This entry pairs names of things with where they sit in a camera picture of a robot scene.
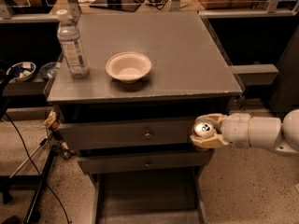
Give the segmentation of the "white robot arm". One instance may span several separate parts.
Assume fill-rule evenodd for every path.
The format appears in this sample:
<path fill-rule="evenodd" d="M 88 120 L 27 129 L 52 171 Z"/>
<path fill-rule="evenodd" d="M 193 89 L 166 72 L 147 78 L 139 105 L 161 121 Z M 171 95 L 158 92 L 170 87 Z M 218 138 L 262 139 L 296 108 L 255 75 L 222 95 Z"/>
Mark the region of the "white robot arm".
<path fill-rule="evenodd" d="M 199 149 L 258 147 L 282 155 L 299 155 L 299 110 L 284 119 L 248 113 L 208 114 L 198 117 L 190 136 Z"/>

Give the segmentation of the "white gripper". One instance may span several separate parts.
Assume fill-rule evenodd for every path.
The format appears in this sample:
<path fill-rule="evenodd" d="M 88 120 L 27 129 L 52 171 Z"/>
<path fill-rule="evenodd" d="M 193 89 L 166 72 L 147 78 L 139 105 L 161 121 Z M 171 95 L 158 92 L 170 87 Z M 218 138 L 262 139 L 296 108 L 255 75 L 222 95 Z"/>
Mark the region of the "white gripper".
<path fill-rule="evenodd" d="M 234 113 L 226 116 L 221 113 L 212 113 L 196 118 L 196 121 L 209 121 L 221 134 L 213 134 L 211 137 L 191 135 L 193 146 L 197 150 L 219 148 L 230 145 L 237 148 L 249 147 L 249 121 L 251 115 Z"/>

